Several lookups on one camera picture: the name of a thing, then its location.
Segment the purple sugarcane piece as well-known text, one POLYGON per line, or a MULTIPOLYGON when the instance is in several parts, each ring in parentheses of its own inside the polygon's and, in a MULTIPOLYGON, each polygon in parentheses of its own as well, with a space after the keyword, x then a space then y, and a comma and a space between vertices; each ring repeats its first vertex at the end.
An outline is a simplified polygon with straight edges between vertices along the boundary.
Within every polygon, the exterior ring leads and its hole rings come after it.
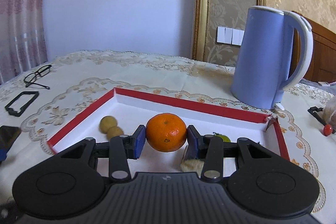
POLYGON ((205 162, 200 159, 186 159, 188 147, 189 146, 187 145, 183 152, 183 157, 180 163, 180 170, 182 172, 196 172, 200 177, 205 162))

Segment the orange tangerine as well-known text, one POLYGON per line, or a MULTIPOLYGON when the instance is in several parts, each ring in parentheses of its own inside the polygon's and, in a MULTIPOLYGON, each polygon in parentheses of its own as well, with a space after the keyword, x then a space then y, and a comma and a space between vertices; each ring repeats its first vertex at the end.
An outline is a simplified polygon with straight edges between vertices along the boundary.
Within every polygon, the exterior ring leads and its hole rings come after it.
POLYGON ((159 152, 174 152, 186 142, 187 127, 179 116, 161 113, 150 118, 146 124, 146 140, 159 152))

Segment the embroidered cream tablecloth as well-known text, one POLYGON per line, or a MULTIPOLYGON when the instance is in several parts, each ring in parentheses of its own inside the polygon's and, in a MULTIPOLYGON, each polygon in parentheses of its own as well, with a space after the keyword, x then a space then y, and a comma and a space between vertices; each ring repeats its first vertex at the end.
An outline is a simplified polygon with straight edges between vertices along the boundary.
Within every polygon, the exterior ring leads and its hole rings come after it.
MULTIPOLYGON (((1 202, 11 199, 15 178, 51 154, 47 139, 112 88, 127 88, 249 110, 230 93, 234 69, 184 57, 114 51, 79 51, 55 59, 39 78, 38 98, 21 117, 1 110, 1 124, 22 130, 1 165, 1 202)), ((335 136, 323 136, 322 125, 308 113, 332 95, 297 84, 284 93, 277 116, 292 163, 312 173, 321 186, 314 215, 335 223, 335 136)))

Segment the black eyeglasses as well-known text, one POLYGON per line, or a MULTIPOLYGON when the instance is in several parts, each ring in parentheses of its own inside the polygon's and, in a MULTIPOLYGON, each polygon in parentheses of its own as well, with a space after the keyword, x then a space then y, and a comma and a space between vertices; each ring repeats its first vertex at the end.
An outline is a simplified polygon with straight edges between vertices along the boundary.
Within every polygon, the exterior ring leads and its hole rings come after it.
POLYGON ((51 72, 52 65, 44 65, 40 67, 37 71, 33 71, 32 73, 26 75, 26 77, 23 79, 23 82, 25 83, 25 87, 28 88, 30 86, 36 85, 42 88, 45 88, 47 90, 50 90, 50 87, 47 85, 42 85, 37 83, 37 80, 45 77, 51 72))

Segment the yellow-brown longan fruit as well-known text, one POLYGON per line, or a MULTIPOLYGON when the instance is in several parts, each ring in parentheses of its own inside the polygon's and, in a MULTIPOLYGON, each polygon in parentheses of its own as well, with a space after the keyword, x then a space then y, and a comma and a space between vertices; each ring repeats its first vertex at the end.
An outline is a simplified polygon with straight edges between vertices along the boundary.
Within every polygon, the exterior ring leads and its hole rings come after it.
POLYGON ((117 126, 117 120, 113 116, 104 116, 100 120, 99 129, 106 134, 111 127, 117 126))

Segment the far red cherry tomato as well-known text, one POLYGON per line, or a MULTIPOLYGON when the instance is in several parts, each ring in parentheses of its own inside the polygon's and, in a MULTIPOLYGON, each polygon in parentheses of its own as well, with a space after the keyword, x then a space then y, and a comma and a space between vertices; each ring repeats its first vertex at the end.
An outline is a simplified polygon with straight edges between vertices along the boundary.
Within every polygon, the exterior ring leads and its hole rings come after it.
POLYGON ((333 127, 330 124, 326 124, 323 128, 323 134, 329 136, 333 133, 333 127))

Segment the pink floral curtain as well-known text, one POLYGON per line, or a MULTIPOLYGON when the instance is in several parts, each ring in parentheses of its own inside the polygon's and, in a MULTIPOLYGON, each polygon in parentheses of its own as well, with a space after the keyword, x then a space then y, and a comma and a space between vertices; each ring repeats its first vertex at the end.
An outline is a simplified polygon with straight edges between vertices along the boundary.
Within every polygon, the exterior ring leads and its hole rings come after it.
POLYGON ((1 83, 47 61, 42 0, 1 0, 1 83))

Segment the plastic bag of longans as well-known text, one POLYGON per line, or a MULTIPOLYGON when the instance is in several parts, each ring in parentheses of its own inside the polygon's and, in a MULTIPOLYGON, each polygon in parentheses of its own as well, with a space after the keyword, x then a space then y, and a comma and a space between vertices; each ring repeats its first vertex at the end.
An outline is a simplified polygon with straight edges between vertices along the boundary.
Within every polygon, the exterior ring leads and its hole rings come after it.
POLYGON ((333 96, 325 105, 322 112, 322 118, 327 123, 336 127, 336 96, 333 96))

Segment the blue electric kettle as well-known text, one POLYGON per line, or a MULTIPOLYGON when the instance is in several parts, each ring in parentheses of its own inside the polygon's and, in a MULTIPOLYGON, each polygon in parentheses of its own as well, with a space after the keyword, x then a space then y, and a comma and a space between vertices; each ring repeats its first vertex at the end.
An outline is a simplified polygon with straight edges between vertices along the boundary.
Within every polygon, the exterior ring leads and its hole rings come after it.
POLYGON ((285 90, 306 74, 313 54, 312 26, 301 15, 266 6, 248 10, 231 92, 258 109, 280 107, 285 90))

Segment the wooden bed headboard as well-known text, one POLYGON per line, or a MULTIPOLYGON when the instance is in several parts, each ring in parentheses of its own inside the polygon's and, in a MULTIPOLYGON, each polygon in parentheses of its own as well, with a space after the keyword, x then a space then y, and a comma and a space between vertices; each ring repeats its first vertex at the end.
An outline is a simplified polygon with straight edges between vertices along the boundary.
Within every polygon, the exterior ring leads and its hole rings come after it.
POLYGON ((305 18, 312 26, 313 55, 304 79, 332 83, 336 77, 335 33, 326 27, 305 18))

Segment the black rectangular plastic frame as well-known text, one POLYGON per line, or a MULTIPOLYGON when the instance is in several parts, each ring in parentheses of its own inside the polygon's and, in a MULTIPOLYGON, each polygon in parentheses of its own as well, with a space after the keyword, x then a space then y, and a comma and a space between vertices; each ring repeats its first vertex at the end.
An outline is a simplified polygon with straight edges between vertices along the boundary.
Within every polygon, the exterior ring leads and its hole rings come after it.
POLYGON ((23 91, 5 106, 5 110, 11 116, 20 117, 38 96, 37 91, 23 91))

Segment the black frame under bag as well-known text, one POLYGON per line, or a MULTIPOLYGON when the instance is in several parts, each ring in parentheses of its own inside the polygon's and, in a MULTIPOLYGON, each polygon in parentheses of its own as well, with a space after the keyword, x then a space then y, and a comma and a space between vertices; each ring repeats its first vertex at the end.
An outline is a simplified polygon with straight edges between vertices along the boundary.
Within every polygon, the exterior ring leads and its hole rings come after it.
POLYGON ((308 113, 312 115, 323 127, 327 124, 322 118, 323 107, 312 106, 308 110, 308 113))

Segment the white wall switch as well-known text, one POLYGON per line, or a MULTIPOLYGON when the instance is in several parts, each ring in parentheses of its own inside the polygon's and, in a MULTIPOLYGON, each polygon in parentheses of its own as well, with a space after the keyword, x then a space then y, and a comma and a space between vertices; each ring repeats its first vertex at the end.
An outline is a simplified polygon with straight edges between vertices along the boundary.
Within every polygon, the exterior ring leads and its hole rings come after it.
POLYGON ((218 26, 217 28, 217 43, 241 46, 243 36, 244 30, 222 26, 218 26))

